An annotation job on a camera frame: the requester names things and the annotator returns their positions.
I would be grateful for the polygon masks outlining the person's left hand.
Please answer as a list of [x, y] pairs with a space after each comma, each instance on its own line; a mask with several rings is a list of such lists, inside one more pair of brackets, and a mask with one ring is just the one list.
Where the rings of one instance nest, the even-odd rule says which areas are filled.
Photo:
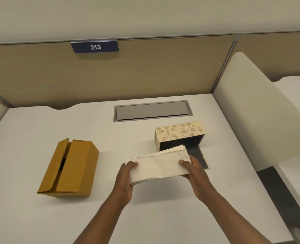
[[125, 163], [123, 163], [118, 171], [115, 184], [111, 192], [111, 195], [122, 209], [132, 199], [133, 185], [131, 185], [130, 173], [131, 171], [125, 170]]

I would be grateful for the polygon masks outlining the person's right hand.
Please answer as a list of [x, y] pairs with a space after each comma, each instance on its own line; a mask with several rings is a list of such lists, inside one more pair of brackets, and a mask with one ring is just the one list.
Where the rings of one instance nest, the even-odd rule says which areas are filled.
[[188, 174], [183, 175], [183, 177], [190, 182], [195, 196], [207, 205], [216, 190], [199, 161], [194, 156], [190, 156], [189, 162], [192, 163], [192, 170], [187, 170]]

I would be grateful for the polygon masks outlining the stack of white paper tissues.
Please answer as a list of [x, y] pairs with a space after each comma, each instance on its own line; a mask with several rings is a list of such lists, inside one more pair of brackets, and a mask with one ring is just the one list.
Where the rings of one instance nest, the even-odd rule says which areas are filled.
[[188, 170], [180, 165], [179, 160], [190, 162], [189, 154], [184, 145], [150, 155], [126, 159], [126, 164], [129, 161], [138, 163], [130, 172], [131, 185], [147, 180], [166, 179], [188, 174]]

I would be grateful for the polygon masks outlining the person's right forearm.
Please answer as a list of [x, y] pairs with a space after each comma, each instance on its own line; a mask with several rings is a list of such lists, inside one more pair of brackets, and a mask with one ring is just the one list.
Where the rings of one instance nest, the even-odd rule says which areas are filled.
[[201, 195], [230, 244], [272, 244], [217, 191]]

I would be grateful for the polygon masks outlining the person's left forearm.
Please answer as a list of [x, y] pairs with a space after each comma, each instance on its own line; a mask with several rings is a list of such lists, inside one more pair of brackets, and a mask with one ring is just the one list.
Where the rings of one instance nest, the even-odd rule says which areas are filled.
[[111, 193], [73, 244], [109, 244], [126, 204], [121, 195]]

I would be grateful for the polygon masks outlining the floral tissue box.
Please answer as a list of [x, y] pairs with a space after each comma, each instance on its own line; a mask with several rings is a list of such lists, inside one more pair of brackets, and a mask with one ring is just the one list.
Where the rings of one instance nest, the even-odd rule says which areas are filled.
[[156, 127], [156, 148], [157, 151], [164, 151], [184, 145], [189, 155], [194, 156], [204, 169], [209, 169], [200, 150], [200, 143], [206, 134], [207, 131], [200, 121]]

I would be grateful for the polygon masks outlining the brown cardboard box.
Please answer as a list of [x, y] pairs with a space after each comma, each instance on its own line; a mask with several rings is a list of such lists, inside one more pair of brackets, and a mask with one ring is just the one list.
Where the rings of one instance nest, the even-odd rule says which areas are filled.
[[37, 194], [51, 197], [89, 197], [99, 150], [91, 141], [60, 141], [53, 153]]

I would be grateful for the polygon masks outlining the beige partition panel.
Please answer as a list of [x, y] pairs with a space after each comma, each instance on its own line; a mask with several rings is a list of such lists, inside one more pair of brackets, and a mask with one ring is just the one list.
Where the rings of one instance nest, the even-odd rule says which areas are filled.
[[271, 81], [300, 76], [300, 32], [258, 33], [241, 37], [232, 56], [242, 52]]
[[235, 35], [118, 40], [76, 54], [69, 42], [0, 45], [0, 96], [13, 107], [209, 93]]

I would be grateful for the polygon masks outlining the neighbouring white desk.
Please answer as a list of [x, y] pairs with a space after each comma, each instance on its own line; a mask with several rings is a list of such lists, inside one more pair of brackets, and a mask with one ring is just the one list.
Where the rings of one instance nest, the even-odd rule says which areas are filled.
[[[295, 106], [295, 111], [300, 117], [300, 76], [283, 77], [274, 85], [285, 95], [285, 97]], [[300, 207], [300, 129], [299, 122], [290, 126], [287, 136], [290, 148], [281, 162], [274, 166], [281, 179], [290, 191], [294, 200]]]

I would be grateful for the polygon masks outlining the blue number sign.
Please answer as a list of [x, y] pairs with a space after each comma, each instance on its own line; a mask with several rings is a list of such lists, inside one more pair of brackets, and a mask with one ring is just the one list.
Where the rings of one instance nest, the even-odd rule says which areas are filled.
[[77, 40], [70, 44], [76, 54], [119, 52], [117, 40]]

